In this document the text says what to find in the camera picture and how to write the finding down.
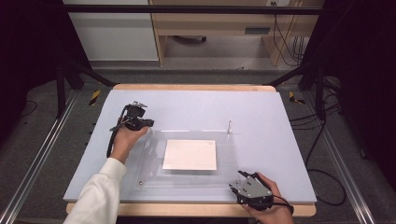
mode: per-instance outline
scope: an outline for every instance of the black cable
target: black cable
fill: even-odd
[[[305,162],[304,162],[305,167],[308,166],[308,162],[309,162],[309,159],[311,158],[311,154],[312,154],[312,152],[314,151],[315,146],[317,145],[317,142],[318,142],[318,140],[319,140],[319,138],[320,138],[320,135],[322,134],[322,132],[323,132],[323,130],[324,130],[325,124],[326,124],[326,118],[325,118],[325,120],[323,120],[323,123],[322,123],[322,125],[321,125],[320,131],[319,131],[317,137],[315,138],[314,144],[313,144],[312,147],[309,149],[308,156],[306,156],[306,158],[305,158]]]
[[[305,124],[312,123],[312,122],[314,122],[315,120],[317,120],[317,118],[311,119],[311,120],[309,120],[309,121],[307,121],[307,122],[305,122],[305,123],[291,124],[291,127],[303,126],[303,125],[305,125]]]
[[[21,118],[23,118],[23,117],[26,117],[26,116],[28,116],[28,115],[30,115],[30,114],[32,114],[36,109],[37,109],[37,103],[35,102],[35,101],[26,101],[26,103],[33,103],[34,105],[35,105],[35,108],[33,108],[31,111],[29,111],[28,113],[26,113],[26,114],[24,114],[24,115],[21,115],[20,116],[20,119]]]
[[[282,197],[279,197],[279,196],[277,196],[277,195],[273,195],[273,196],[274,196],[275,198],[278,198],[278,199],[282,200],[284,203],[272,203],[272,205],[286,206],[286,207],[289,208],[291,214],[294,213],[294,207],[293,207],[292,205],[290,205],[289,202],[288,202],[286,199],[284,199],[284,198],[282,198]]]
[[[304,130],[304,131],[306,131],[306,130],[313,130],[313,129],[316,129],[316,128],[321,127],[321,126],[323,126],[323,124],[318,124],[317,126],[309,127],[309,128],[293,128],[293,130],[296,130],[296,131]]]
[[[291,58],[296,62],[296,60],[292,57],[292,55],[291,55],[291,53],[290,53],[288,44],[286,43],[285,38],[283,38],[282,32],[281,32],[280,29],[279,29],[279,26],[277,25],[276,14],[274,14],[274,18],[275,18],[275,21],[274,21],[274,30],[273,30],[273,31],[274,31],[274,34],[273,34],[273,38],[274,38],[275,47],[276,47],[277,50],[279,51],[279,54],[280,54],[280,56],[282,57],[283,62],[284,62],[285,64],[287,64],[288,66],[297,66],[297,64],[290,64],[290,63],[287,63],[286,60],[285,60],[285,57],[283,57],[282,51],[281,51],[280,48],[277,46],[277,43],[276,43],[276,40],[275,40],[275,31],[276,31],[276,28],[278,29],[278,32],[280,33],[280,36],[282,37],[282,39],[283,39],[283,41],[284,41],[284,43],[285,43],[285,45],[286,45],[286,48],[288,49],[288,52],[289,52]]]
[[[336,108],[337,106],[338,106],[338,104],[332,105],[332,106],[330,106],[329,108],[326,108],[325,111],[327,111],[327,110],[329,110],[329,109],[332,109],[332,108]],[[318,173],[327,175],[327,176],[329,176],[330,178],[332,178],[335,182],[337,182],[337,183],[340,185],[340,187],[341,187],[341,189],[342,189],[342,191],[343,191],[343,199],[342,199],[341,202],[339,202],[339,203],[330,203],[330,202],[325,201],[324,199],[320,198],[319,196],[317,196],[317,199],[318,199],[319,201],[321,201],[321,202],[323,202],[323,203],[326,203],[327,205],[330,205],[330,206],[340,206],[340,205],[342,205],[342,204],[346,201],[346,199],[347,199],[347,192],[346,192],[346,190],[345,190],[343,184],[341,183],[341,181],[339,181],[335,176],[333,176],[333,175],[331,175],[331,174],[329,174],[329,173],[326,173],[326,172],[324,172],[324,171],[321,171],[321,170],[318,170],[318,169],[308,169],[308,168],[307,168],[307,167],[308,167],[309,159],[311,158],[312,152],[314,151],[314,148],[315,148],[315,146],[316,146],[316,144],[317,144],[317,142],[318,142],[318,140],[319,140],[321,134],[323,133],[323,130],[324,130],[325,125],[326,125],[326,116],[325,116],[325,118],[324,118],[324,120],[323,120],[323,123],[321,124],[320,131],[319,131],[319,133],[318,133],[318,135],[317,135],[317,137],[316,137],[316,139],[315,139],[315,141],[314,141],[312,147],[309,149],[308,155],[307,155],[307,157],[305,158],[305,161],[304,161],[304,165],[305,165],[305,168],[306,168],[306,171],[307,171],[307,172],[318,172]]]
[[[338,108],[337,108],[336,110],[332,111],[332,112],[329,113],[328,115],[332,115],[333,113],[339,112],[339,111],[341,111],[341,106],[338,106]]]
[[[320,198],[319,196],[317,196],[317,199],[318,199],[319,201],[321,201],[321,202],[323,202],[323,203],[326,203],[327,205],[330,205],[330,206],[341,206],[341,205],[347,200],[347,191],[346,191],[346,189],[344,188],[344,186],[343,186],[343,184],[341,183],[341,181],[339,181],[335,176],[333,176],[333,175],[331,175],[331,174],[329,174],[329,173],[327,173],[327,172],[318,170],[318,169],[306,169],[306,171],[307,171],[307,172],[318,172],[318,173],[327,175],[328,177],[330,177],[331,179],[333,179],[335,182],[337,182],[338,185],[341,187],[341,190],[343,191],[343,199],[342,199],[341,202],[339,202],[339,203],[330,203],[330,202],[325,201],[324,199]]]
[[[302,120],[302,119],[309,119],[309,118],[315,117],[315,116],[317,116],[317,115],[318,115],[318,114],[312,114],[312,115],[308,115],[308,116],[301,117],[301,118],[297,118],[297,119],[289,119],[289,121],[290,121],[290,122],[293,122],[293,121]]]
[[[337,96],[337,95],[338,95],[337,93],[330,93],[330,94],[327,95],[323,100],[326,101],[329,97]]]
[[[119,131],[119,127],[122,125],[122,117],[123,114],[125,113],[125,111],[128,109],[128,105],[126,105],[123,109],[122,112],[120,114],[119,119],[117,120],[117,125],[110,129],[110,131],[112,131],[113,133],[111,134],[110,140],[108,141],[108,146],[107,146],[107,152],[106,152],[106,157],[110,157],[111,152],[113,151],[113,144],[114,144],[114,139],[116,138],[117,132]]]
[[[297,50],[297,40],[300,38],[299,48]],[[293,57],[297,60],[297,64],[300,66],[303,61],[303,48],[304,48],[304,38],[302,36],[295,36],[293,41]]]

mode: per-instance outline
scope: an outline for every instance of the table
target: table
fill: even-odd
[[[269,86],[249,86],[249,85],[135,85],[120,84],[114,90],[131,90],[131,91],[225,91],[225,92],[272,92],[276,90]],[[295,208],[294,216],[311,217],[316,213],[315,202],[293,203]],[[74,206],[74,202],[69,202],[66,211],[69,213]],[[249,217],[249,214],[237,203],[219,202],[127,202],[120,204],[120,216],[149,216],[149,217]]]
[[[148,2],[150,5],[158,6],[270,6],[270,1],[265,0],[149,0]],[[285,2],[286,5],[279,7],[321,7],[324,0],[289,0],[283,1],[283,4]],[[286,43],[290,42],[290,38],[310,37],[318,19],[315,15],[278,15],[276,28],[274,15],[152,13],[151,17],[160,64],[164,61],[169,35],[204,35],[209,38],[216,35],[259,35],[274,66],[282,60],[282,54],[289,54],[286,51]]]

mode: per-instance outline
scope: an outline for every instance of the transparent acrylic sheet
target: transparent acrylic sheet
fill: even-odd
[[[169,139],[215,140],[217,170],[163,169],[166,143]],[[233,135],[226,130],[151,131],[139,162],[136,185],[142,189],[224,188],[235,182],[238,170]]]

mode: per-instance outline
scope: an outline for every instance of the hand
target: hand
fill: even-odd
[[[282,197],[280,195],[279,189],[277,188],[276,182],[268,179],[266,176],[259,174],[259,177],[271,188],[271,191],[275,196]],[[283,203],[281,199],[274,197],[275,203]],[[242,204],[253,217],[258,219],[261,223],[265,224],[292,224],[293,219],[288,207],[273,205],[270,209],[264,211],[257,211],[256,209],[247,206],[246,204]]]
[[[144,127],[140,131],[131,131],[123,125],[120,126],[116,138],[114,139],[114,147],[110,158],[114,158],[125,164],[134,144],[141,136],[145,135],[148,130],[149,127]]]

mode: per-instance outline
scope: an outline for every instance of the gray floor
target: gray floor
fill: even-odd
[[[97,63],[96,71],[116,82],[127,83],[222,83],[262,84],[287,73],[292,67],[270,65],[268,54],[259,37],[209,37],[205,43],[194,39],[170,38],[163,66],[156,63]],[[26,198],[17,220],[21,223],[62,223],[66,216],[64,190],[77,169],[90,140],[101,106],[110,88],[84,76],[86,85],[78,92],[78,98],[70,116],[63,126],[42,170]],[[297,99],[312,96],[310,91],[298,92],[294,78],[279,86],[290,119],[312,114],[308,105],[289,100],[289,90]],[[37,108],[20,119],[12,135],[0,150],[0,209],[3,211],[22,182],[24,175],[45,141],[56,116],[56,89],[51,81],[29,92],[28,100],[35,101]],[[92,93],[101,90],[95,105],[88,105]],[[327,106],[336,104],[329,97]],[[22,114],[34,109],[28,103]],[[303,127],[313,127],[315,122]],[[396,223],[396,194],[382,176],[374,161],[363,160],[353,134],[342,115],[328,116],[326,128],[337,145],[350,173],[367,203],[375,223]],[[295,130],[295,137],[302,152],[307,156],[318,134],[318,128]],[[338,176],[329,151],[321,137],[312,154],[308,168],[316,168]],[[338,202],[342,191],[329,177],[310,173],[319,196],[330,202]],[[295,218],[296,223],[364,223],[358,219],[350,200],[341,206],[317,203],[317,214],[308,218]]]

